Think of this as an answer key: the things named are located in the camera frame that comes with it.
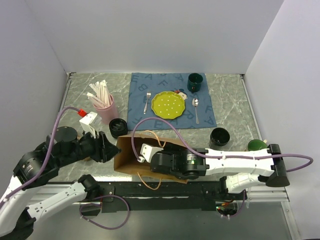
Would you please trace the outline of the brown paper bag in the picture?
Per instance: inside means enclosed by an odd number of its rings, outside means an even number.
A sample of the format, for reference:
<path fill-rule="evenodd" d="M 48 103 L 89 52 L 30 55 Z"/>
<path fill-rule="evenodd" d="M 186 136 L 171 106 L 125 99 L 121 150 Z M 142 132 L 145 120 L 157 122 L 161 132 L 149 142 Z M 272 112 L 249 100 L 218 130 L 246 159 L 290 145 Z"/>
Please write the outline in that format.
<path fill-rule="evenodd" d="M 148 162 L 138 162 L 134 151 L 140 154 L 143 144 L 148 144 L 153 147 L 160 147 L 165 143 L 165 147 L 169 144 L 174 144 L 185 149 L 181 140 L 167 137 L 155 136 L 155 133 L 135 133 L 134 147 L 131 143 L 131 135 L 123 135 L 118 137 L 116 146 L 121 149 L 121 152 L 114 157 L 113 169 L 116 172 L 137 176 L 139 178 L 149 177 L 157 182 L 173 181 L 180 184 L 186 184 L 187 180 L 178 179 L 172 175 L 165 175 L 162 173 L 152 172 Z"/>

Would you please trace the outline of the brown cardboard cup carrier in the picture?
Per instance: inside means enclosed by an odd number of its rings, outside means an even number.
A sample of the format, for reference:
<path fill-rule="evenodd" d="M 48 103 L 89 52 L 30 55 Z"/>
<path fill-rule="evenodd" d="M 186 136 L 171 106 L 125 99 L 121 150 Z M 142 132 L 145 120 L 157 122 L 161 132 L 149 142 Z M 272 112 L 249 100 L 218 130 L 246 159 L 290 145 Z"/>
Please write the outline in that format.
<path fill-rule="evenodd" d="M 84 162 L 89 162 L 89 161 L 91 161 L 91 160 L 92 160 L 92 159 L 88 156 L 88 157 L 84 158 L 82 161 L 84 161 Z"/>

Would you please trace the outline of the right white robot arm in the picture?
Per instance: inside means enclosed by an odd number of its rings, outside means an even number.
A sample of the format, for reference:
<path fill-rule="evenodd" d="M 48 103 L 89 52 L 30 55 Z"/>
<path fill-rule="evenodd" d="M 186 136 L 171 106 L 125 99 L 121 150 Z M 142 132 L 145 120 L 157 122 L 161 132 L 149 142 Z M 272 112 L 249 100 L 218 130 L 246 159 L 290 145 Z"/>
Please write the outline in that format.
<path fill-rule="evenodd" d="M 290 184 L 283 159 L 270 148 L 228 152 L 210 148 L 165 150 L 143 144 L 140 153 L 150 164 L 152 172 L 179 180 L 224 174 L 218 192 L 226 200 L 261 183 L 272 188 Z"/>

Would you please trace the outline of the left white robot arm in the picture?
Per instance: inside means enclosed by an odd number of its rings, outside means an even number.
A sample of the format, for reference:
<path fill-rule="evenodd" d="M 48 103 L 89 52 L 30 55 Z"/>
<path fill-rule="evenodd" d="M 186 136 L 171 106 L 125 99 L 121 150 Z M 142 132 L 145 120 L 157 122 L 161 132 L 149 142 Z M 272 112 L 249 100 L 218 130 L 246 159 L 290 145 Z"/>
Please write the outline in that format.
<path fill-rule="evenodd" d="M 86 158 L 106 163 L 120 152 L 103 131 L 95 132 L 95 135 L 87 132 L 79 138 L 74 128 L 59 127 L 35 150 L 24 154 L 14 168 L 0 200 L 0 238 L 25 240 L 33 233 L 36 222 L 73 203 L 94 201 L 100 186 L 92 175 L 86 174 L 62 192 L 35 205 L 29 204 L 35 194 L 58 176 L 61 168 Z"/>

